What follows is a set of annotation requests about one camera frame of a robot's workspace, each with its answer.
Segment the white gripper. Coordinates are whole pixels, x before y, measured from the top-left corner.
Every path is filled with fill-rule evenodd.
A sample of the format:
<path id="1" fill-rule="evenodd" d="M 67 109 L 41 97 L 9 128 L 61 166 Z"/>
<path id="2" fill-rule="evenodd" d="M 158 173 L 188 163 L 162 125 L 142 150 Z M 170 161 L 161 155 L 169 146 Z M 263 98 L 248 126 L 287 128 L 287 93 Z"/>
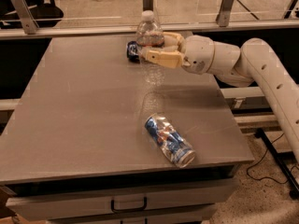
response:
<path id="1" fill-rule="evenodd" d="M 215 45 L 212 39 L 200 35 L 192 35 L 185 38 L 179 33 L 163 32 L 164 45 L 166 47 L 177 46 L 184 55 L 175 51 L 163 51 L 144 47 L 139 51 L 142 58 L 166 68 L 182 68 L 189 73 L 202 75 L 207 72 L 212 64 Z"/>

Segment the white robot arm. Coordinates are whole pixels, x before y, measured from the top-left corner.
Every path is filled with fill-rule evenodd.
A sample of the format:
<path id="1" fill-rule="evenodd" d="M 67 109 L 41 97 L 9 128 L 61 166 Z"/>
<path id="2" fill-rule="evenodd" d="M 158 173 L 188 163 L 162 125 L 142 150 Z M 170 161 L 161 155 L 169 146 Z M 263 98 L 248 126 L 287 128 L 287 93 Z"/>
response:
<path id="1" fill-rule="evenodd" d="M 235 87 L 257 83 L 299 161 L 299 87 L 265 41 L 251 38 L 238 47 L 201 35 L 185 38 L 164 32 L 163 37 L 163 44 L 157 47 L 141 45 L 141 57 L 196 75 L 212 74 Z"/>

